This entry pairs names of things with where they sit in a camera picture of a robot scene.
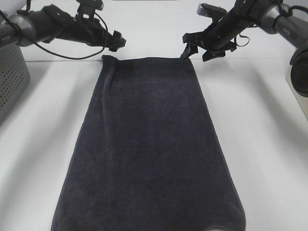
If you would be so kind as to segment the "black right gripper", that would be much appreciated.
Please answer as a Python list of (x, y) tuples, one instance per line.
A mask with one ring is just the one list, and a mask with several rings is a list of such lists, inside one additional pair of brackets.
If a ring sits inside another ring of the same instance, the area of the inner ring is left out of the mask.
[(198, 53), (198, 47), (207, 50), (202, 55), (203, 62), (225, 57), (226, 52), (221, 50), (234, 51), (236, 44), (231, 40), (249, 25), (250, 21), (245, 17), (228, 13), (202, 32), (195, 34), (185, 33), (182, 41), (186, 43), (186, 47), (180, 58), (187, 59), (191, 55)]

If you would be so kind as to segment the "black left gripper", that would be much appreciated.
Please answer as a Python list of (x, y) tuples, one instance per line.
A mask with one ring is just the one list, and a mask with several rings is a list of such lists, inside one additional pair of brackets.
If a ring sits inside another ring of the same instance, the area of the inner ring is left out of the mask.
[(102, 27), (97, 18), (90, 20), (70, 16), (69, 36), (72, 41), (85, 43), (89, 46), (108, 47), (112, 52), (116, 52), (126, 45), (126, 40), (120, 32), (114, 30), (111, 35), (107, 29)]

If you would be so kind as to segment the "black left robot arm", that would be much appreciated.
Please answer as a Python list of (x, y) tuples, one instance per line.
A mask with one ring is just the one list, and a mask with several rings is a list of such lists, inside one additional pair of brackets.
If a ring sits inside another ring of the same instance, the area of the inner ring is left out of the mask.
[(112, 52), (124, 47), (126, 40), (121, 33), (110, 34), (94, 14), (95, 10), (89, 18), (79, 14), (72, 17), (53, 4), (40, 11), (19, 11), (0, 26), (0, 47), (11, 44), (26, 47), (38, 42), (50, 43), (54, 39), (108, 48)]

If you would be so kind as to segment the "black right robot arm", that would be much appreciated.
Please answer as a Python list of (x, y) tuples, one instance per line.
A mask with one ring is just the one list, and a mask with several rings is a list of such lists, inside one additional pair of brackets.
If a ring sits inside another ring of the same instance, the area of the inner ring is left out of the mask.
[(281, 0), (237, 0), (230, 11), (201, 3), (197, 14), (212, 19), (203, 31), (186, 33), (182, 37), (186, 47), (181, 54), (183, 59), (204, 49), (204, 62), (224, 57), (226, 51), (239, 47), (237, 36), (246, 28), (259, 27), (268, 34), (280, 34), (290, 42), (296, 51), (290, 65), (291, 83), (295, 91), (308, 95), (308, 23), (293, 15), (293, 10), (307, 13), (303, 6), (288, 6)]

